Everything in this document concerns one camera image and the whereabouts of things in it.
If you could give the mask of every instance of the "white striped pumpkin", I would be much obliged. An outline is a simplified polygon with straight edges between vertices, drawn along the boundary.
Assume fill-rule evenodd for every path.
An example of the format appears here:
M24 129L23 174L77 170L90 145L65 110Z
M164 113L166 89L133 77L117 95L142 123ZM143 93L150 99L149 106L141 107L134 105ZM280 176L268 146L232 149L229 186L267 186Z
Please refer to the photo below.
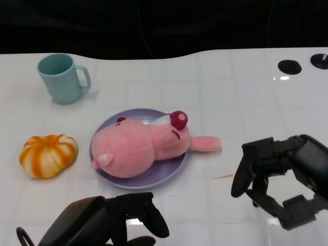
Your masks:
M66 135L31 137L19 155L19 162L32 178L50 178L72 164L77 157L77 144Z

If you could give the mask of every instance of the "mug handle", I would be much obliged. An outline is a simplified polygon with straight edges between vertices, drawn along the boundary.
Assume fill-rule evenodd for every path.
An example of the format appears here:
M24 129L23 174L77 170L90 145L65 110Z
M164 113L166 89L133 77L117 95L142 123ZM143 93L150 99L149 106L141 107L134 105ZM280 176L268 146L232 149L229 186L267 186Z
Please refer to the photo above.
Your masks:
M85 77L87 78L87 86L81 86L82 90L89 90L91 87L91 79L90 79L90 74L85 66L80 66L80 65L75 65L76 69L81 69L84 72Z

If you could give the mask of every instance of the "robotic arm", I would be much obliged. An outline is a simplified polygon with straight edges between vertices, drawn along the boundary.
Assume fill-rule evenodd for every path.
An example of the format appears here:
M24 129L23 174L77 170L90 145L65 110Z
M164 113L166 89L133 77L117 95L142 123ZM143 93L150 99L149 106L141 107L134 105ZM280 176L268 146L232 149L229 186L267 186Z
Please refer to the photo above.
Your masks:
M71 203L43 236L39 246L153 246L149 236L127 241L126 220L137 218L155 236L169 236L169 229L153 202L153 193L135 193L105 199L90 197ZM17 228L23 246L33 246L22 228Z
M267 138L242 146L243 158L232 184L231 195L244 192L260 206L279 219L290 230L313 220L315 214L328 209L328 148L307 135L290 137L285 141ZM284 175L292 169L296 179L315 192L306 200L299 195L284 201L283 206L267 195L270 176Z

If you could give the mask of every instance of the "plush toy nose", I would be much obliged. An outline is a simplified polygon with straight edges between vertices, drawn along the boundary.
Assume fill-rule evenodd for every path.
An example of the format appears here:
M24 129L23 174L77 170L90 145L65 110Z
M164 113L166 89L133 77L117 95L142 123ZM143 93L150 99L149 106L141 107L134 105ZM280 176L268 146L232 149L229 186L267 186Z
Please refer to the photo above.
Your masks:
M188 116L183 111L175 111L170 114L171 125L179 131L186 127L188 122Z

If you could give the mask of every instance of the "plate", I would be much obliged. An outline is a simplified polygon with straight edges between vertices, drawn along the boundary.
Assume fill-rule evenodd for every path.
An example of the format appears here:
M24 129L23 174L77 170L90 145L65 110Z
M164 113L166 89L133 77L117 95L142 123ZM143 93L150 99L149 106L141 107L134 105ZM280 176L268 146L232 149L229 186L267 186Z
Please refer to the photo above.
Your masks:
M93 161L93 156L91 153L91 143L94 135L101 129L116 123L116 120L118 118L125 117L128 119L139 119L144 124L149 124L153 120L156 120L164 115L165 113L153 109L131 109L120 112L108 118L107 120L105 120L104 123L100 125L100 127L92 136L89 147L89 155L91 162ZM145 172L133 178L114 177L100 168L96 171L114 186L125 189L147 189L160 185L172 178L186 164L186 156L187 152L185 152L181 156L172 159L155 161Z

